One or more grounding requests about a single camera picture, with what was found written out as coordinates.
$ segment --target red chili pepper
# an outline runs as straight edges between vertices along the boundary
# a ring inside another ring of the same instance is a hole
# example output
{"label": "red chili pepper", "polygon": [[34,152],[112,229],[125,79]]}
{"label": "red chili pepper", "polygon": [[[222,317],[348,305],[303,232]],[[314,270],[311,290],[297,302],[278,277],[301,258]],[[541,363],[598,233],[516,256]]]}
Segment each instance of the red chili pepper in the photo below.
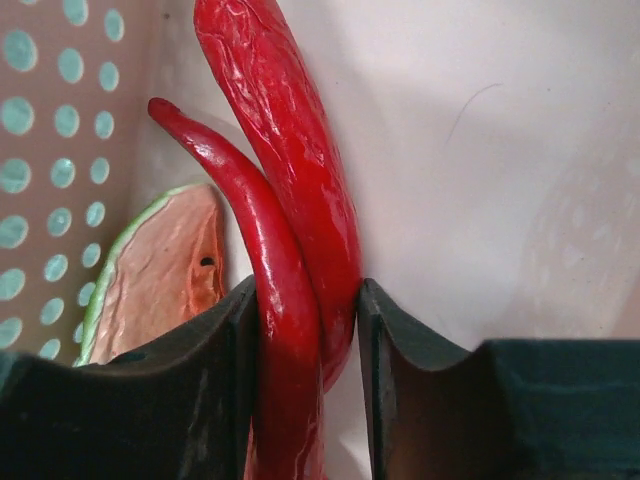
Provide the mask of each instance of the red chili pepper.
{"label": "red chili pepper", "polygon": [[196,35],[302,249],[331,388],[362,281],[356,213],[317,88],[276,0],[196,0]]}
{"label": "red chili pepper", "polygon": [[262,330],[254,478],[320,480],[321,324],[294,233],[267,180],[233,145],[166,100],[150,100],[148,110],[222,190],[249,253]]}

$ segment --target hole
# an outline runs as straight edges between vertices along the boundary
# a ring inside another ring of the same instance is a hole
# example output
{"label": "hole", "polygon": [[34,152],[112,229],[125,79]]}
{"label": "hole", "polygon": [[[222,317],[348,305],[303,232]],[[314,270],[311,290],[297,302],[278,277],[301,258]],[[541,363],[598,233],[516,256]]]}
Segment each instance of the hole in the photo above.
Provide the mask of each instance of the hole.
{"label": "hole", "polygon": [[84,73],[84,62],[77,50],[66,48],[58,56],[60,76],[69,83],[77,83]]}
{"label": "hole", "polygon": [[67,188],[76,176],[76,167],[68,158],[59,158],[51,167],[51,183],[58,188]]}
{"label": "hole", "polygon": [[118,365],[121,363],[133,363],[140,362],[147,358],[147,354],[145,352],[133,351],[133,352],[125,352],[121,355],[118,355],[116,358],[111,360],[109,364]]}
{"label": "hole", "polygon": [[109,9],[104,16],[104,30],[112,42],[119,42],[124,36],[124,20],[115,8]]}
{"label": "hole", "polygon": [[19,158],[10,158],[0,170],[0,185],[7,193],[20,193],[31,181],[29,164]]}
{"label": "hole", "polygon": [[56,208],[47,219],[47,229],[53,237],[61,237],[71,226],[71,211],[68,208]]}
{"label": "hole", "polygon": [[19,268],[11,268],[0,275],[0,300],[15,298],[24,288],[26,276]]}
{"label": "hole", "polygon": [[83,335],[84,335],[84,322],[80,322],[76,327],[76,329],[73,331],[73,341],[76,343],[81,343]]}
{"label": "hole", "polygon": [[67,273],[67,268],[69,268],[67,257],[61,253],[54,255],[44,267],[44,278],[47,282],[57,282]]}
{"label": "hole", "polygon": [[92,243],[82,252],[82,265],[85,268],[91,268],[98,263],[98,260],[100,260],[100,245]]}
{"label": "hole", "polygon": [[91,165],[91,181],[98,185],[103,184],[109,176],[109,162],[104,157],[96,158]]}
{"label": "hole", "polygon": [[62,105],[56,110],[54,123],[61,136],[71,138],[80,127],[80,115],[71,105]]}
{"label": "hole", "polygon": [[97,227],[104,220],[105,208],[102,202],[94,202],[87,208],[87,225]]}
{"label": "hole", "polygon": [[7,318],[0,323],[0,348],[10,347],[22,333],[22,320],[18,317]]}
{"label": "hole", "polygon": [[93,282],[89,282],[84,285],[78,292],[78,305],[81,307],[86,307],[89,305],[91,301],[91,295],[93,295],[93,291],[96,289],[96,284]]}
{"label": "hole", "polygon": [[100,67],[98,75],[100,86],[107,92],[113,92],[120,82],[120,72],[118,67],[112,62],[105,62]]}
{"label": "hole", "polygon": [[40,355],[42,358],[48,358],[49,360],[53,360],[58,356],[59,352],[60,352],[60,340],[58,340],[57,338],[52,338],[42,346],[42,348],[40,349],[40,352],[38,352],[38,355]]}
{"label": "hole", "polygon": [[98,115],[96,115],[94,126],[96,135],[98,135],[98,137],[100,137],[101,139],[106,140],[113,133],[113,115],[103,110]]}
{"label": "hole", "polygon": [[35,113],[23,97],[11,97],[2,104],[2,124],[9,133],[24,135],[33,126]]}
{"label": "hole", "polygon": [[0,247],[16,248],[27,238],[29,224],[20,215],[10,215],[0,222]]}
{"label": "hole", "polygon": [[64,10],[67,20],[76,27],[84,25],[87,18],[89,18],[87,0],[64,0],[62,2],[62,9]]}
{"label": "hole", "polygon": [[28,72],[38,61],[38,49],[27,32],[12,30],[4,37],[4,58],[19,72]]}
{"label": "hole", "polygon": [[58,321],[64,310],[64,300],[61,298],[52,298],[44,304],[40,311],[40,323],[43,325],[52,325]]}

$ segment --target green rind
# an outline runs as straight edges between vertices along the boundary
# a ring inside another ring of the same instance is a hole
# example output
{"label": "green rind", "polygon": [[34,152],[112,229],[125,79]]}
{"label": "green rind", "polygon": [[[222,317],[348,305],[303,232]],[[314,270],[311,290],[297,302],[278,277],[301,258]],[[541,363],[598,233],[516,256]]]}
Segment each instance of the green rind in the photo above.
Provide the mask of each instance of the green rind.
{"label": "green rind", "polygon": [[80,344],[80,356],[77,358],[74,366],[80,367],[89,363],[93,347],[96,343],[96,334],[98,332],[98,325],[102,308],[104,306],[104,299],[111,285],[111,280],[115,274],[115,264],[122,252],[122,249],[131,241],[138,228],[149,220],[153,215],[158,213],[164,206],[167,205],[169,199],[175,195],[178,195],[190,188],[201,187],[207,185],[205,183],[193,183],[184,185],[182,187],[173,188],[155,199],[142,213],[140,213],[123,231],[118,235],[113,246],[109,250],[109,254],[104,262],[102,271],[96,281],[96,288],[91,295],[91,299],[85,312],[82,334],[82,343]]}

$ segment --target shiny red surface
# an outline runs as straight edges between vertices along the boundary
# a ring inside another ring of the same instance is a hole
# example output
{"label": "shiny red surface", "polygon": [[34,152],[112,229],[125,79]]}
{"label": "shiny red surface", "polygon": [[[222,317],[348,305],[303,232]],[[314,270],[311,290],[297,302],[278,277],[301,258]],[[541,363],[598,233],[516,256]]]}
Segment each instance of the shiny red surface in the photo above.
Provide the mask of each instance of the shiny red surface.
{"label": "shiny red surface", "polygon": [[261,334],[250,477],[320,480],[321,324],[294,232],[262,173],[233,145],[166,100],[152,99],[148,110],[225,195],[253,267]]}
{"label": "shiny red surface", "polygon": [[349,354],[362,267],[355,209],[316,86],[275,0],[196,0],[194,24],[302,250],[320,305],[328,390]]}

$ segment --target chili pepper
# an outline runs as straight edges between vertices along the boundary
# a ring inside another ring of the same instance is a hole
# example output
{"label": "chili pepper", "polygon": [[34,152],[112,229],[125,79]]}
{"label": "chili pepper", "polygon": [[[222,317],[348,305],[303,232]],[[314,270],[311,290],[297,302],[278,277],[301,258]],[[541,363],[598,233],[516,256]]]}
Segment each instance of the chili pepper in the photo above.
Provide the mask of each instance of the chili pepper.
{"label": "chili pepper", "polygon": [[331,388],[362,281],[356,212],[317,88],[276,0],[196,0],[196,35],[300,244]]}
{"label": "chili pepper", "polygon": [[204,167],[229,201],[253,267],[261,319],[258,480],[323,478],[321,324],[299,246],[262,173],[233,145],[154,98],[151,117]]}

